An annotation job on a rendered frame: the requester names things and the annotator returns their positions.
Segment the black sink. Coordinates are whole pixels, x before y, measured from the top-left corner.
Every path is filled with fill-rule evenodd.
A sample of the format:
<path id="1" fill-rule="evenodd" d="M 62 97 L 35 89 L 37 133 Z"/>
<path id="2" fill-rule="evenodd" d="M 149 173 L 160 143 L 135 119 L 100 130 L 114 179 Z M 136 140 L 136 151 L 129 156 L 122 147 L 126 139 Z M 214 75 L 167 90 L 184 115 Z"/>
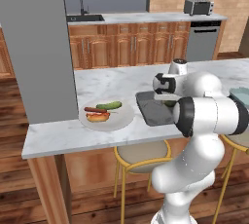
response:
<path id="1" fill-rule="evenodd" d="M 104 21 L 102 15 L 73 15 L 66 17 L 67 22 L 82 22 L 82 21 Z"/>

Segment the silver toaster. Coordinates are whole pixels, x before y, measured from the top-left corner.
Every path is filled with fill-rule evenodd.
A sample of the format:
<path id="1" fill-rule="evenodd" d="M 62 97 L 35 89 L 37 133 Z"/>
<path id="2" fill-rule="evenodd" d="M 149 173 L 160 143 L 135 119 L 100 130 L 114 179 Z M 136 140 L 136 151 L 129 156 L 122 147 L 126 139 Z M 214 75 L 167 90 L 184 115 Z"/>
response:
<path id="1" fill-rule="evenodd" d="M 190 16 L 207 15 L 213 13 L 214 2 L 210 0 L 185 0 L 184 13 Z"/>

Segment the grey tupperware container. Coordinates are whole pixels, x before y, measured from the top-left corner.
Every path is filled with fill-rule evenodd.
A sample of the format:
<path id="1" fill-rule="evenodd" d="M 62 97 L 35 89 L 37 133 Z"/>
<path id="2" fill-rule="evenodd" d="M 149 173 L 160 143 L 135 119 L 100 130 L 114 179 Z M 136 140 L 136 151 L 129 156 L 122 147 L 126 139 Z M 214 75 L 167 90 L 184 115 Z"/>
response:
<path id="1" fill-rule="evenodd" d="M 161 100 L 155 100 L 153 91 L 137 93 L 136 102 L 148 126 L 156 127 L 174 123 L 173 108 L 166 106 Z"/>

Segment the hot dog in bun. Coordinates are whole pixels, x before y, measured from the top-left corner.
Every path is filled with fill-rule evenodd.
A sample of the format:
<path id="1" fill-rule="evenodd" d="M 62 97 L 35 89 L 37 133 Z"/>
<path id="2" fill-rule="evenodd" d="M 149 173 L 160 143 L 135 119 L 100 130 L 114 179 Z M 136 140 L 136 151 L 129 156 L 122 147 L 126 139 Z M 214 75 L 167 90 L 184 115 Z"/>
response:
<path id="1" fill-rule="evenodd" d="M 109 113 L 87 113 L 87 119 L 92 123 L 106 122 L 110 114 Z"/>

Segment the large white plate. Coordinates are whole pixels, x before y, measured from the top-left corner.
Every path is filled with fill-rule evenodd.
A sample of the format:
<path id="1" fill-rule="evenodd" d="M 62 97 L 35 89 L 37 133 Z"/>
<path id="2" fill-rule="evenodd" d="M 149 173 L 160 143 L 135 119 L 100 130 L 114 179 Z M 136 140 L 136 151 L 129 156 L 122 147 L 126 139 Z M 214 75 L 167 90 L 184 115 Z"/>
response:
<path id="1" fill-rule="evenodd" d="M 85 107 L 95 107 L 97 104 L 106 104 L 112 101 L 120 101 L 122 106 L 118 109 L 109 110 L 110 116 L 109 119 L 103 122 L 91 122 L 87 118 L 88 112 L 85 110 Z M 128 126 L 134 118 L 134 110 L 132 106 L 125 99 L 96 99 L 88 103 L 85 103 L 79 112 L 80 122 L 87 128 L 95 131 L 116 131 Z"/>

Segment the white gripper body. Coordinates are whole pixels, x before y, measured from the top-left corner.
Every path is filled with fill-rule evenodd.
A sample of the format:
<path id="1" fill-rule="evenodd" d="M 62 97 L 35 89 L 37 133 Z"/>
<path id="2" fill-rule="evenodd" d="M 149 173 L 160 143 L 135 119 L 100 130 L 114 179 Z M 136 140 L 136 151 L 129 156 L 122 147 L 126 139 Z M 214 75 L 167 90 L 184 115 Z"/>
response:
<path id="1" fill-rule="evenodd" d="M 179 95 L 172 94 L 172 93 L 166 93 L 166 94 L 154 93 L 154 100 L 177 101 L 177 100 L 179 100 Z"/>

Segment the wooden cupboard run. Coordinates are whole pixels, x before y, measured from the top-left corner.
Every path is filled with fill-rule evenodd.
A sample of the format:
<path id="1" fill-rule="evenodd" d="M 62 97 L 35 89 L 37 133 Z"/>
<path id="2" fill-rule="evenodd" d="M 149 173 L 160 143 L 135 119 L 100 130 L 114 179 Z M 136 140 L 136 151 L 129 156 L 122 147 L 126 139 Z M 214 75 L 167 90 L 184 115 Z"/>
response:
<path id="1" fill-rule="evenodd" d="M 15 77 L 3 30 L 0 27 L 0 77 Z"/>
<path id="2" fill-rule="evenodd" d="M 170 63 L 186 55 L 191 23 L 142 22 L 69 27 L 76 70 Z"/>

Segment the green cucumber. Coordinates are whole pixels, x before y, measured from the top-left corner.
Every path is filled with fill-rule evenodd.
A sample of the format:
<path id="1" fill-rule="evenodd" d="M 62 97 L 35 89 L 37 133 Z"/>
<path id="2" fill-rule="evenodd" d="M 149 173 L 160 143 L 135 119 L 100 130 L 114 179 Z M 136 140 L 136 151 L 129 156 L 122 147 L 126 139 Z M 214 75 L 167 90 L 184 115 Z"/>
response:
<path id="1" fill-rule="evenodd" d="M 123 104 L 120 101 L 112 101 L 109 103 L 97 104 L 96 107 L 98 109 L 113 110 L 120 108 L 122 105 Z"/>

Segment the tall grey fridge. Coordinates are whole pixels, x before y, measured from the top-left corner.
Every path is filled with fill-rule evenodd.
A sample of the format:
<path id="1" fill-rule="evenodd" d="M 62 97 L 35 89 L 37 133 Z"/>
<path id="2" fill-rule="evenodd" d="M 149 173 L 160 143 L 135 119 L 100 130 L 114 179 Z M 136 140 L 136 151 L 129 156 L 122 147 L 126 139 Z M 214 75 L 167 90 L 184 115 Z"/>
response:
<path id="1" fill-rule="evenodd" d="M 64 0 L 0 0 L 0 24 L 28 122 L 76 119 Z"/>

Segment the wooden island base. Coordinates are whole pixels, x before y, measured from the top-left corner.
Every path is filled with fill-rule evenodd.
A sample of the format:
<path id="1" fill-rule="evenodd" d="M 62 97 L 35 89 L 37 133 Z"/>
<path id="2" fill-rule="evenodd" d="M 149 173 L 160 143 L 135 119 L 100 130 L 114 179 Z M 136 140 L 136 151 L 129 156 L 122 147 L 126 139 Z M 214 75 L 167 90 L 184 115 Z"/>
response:
<path id="1" fill-rule="evenodd" d="M 249 148 L 222 139 L 226 154 L 216 181 L 196 196 L 198 224 L 249 224 Z M 128 173 L 113 148 L 61 153 L 28 161 L 48 224 L 149 224 L 162 194 L 149 176 Z"/>

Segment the grey dishwasher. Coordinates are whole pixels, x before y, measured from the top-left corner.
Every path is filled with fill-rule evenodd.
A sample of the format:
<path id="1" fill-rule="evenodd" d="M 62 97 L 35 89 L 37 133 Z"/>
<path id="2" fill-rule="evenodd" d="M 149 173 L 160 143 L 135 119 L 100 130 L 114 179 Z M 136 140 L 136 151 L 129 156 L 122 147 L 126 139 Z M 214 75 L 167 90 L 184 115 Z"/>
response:
<path id="1" fill-rule="evenodd" d="M 186 53 L 187 62 L 212 59 L 220 25 L 219 20 L 191 22 Z"/>

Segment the brown sausage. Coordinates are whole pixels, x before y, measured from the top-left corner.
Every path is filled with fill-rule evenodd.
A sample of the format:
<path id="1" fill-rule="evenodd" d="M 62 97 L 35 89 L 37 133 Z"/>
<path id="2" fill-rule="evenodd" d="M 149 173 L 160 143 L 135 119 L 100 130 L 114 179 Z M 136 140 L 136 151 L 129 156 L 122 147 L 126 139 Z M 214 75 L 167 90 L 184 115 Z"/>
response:
<path id="1" fill-rule="evenodd" d="M 106 109 L 99 109 L 99 108 L 94 108 L 94 107 L 85 107 L 84 110 L 86 112 L 107 113 Z"/>

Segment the black tap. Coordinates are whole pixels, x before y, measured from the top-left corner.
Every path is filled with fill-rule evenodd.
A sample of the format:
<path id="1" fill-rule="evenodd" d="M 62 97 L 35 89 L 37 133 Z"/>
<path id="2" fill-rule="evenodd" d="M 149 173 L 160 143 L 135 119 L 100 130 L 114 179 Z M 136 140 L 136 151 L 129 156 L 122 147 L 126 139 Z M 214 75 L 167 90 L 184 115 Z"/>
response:
<path id="1" fill-rule="evenodd" d="M 84 0 L 80 0 L 80 12 L 82 16 L 85 14 L 89 14 L 89 8 L 84 8 Z"/>

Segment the teal tupperware container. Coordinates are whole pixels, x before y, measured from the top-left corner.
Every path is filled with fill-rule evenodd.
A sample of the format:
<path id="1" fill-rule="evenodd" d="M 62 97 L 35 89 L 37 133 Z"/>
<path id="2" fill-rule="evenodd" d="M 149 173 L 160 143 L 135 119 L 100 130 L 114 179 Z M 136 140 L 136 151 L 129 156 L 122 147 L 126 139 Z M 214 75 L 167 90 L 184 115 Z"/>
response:
<path id="1" fill-rule="evenodd" d="M 249 89 L 244 87 L 231 88 L 230 94 L 249 109 Z"/>

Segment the yellow stool with beige seat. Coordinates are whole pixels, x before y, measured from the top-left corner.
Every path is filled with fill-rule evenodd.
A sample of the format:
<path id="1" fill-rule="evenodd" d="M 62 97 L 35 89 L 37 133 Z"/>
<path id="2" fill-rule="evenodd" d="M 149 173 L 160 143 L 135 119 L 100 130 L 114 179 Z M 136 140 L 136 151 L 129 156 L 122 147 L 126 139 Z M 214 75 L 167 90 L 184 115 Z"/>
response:
<path id="1" fill-rule="evenodd" d="M 125 185 L 128 174 L 148 174 L 147 191 L 152 183 L 152 171 L 156 166 L 172 160 L 171 147 L 167 140 L 116 146 L 114 155 L 117 161 L 115 172 L 114 197 L 117 197 L 119 172 L 122 173 L 121 224 L 125 224 Z"/>
<path id="2" fill-rule="evenodd" d="M 216 206 L 216 210 L 212 219 L 212 224 L 216 224 L 220 207 L 227 189 L 227 185 L 231 175 L 231 169 L 234 164 L 235 156 L 238 151 L 244 152 L 249 156 L 249 132 L 241 135 L 223 135 L 222 138 L 233 148 L 231 158 L 226 165 L 226 168 L 222 174 L 224 179 L 221 194 Z"/>

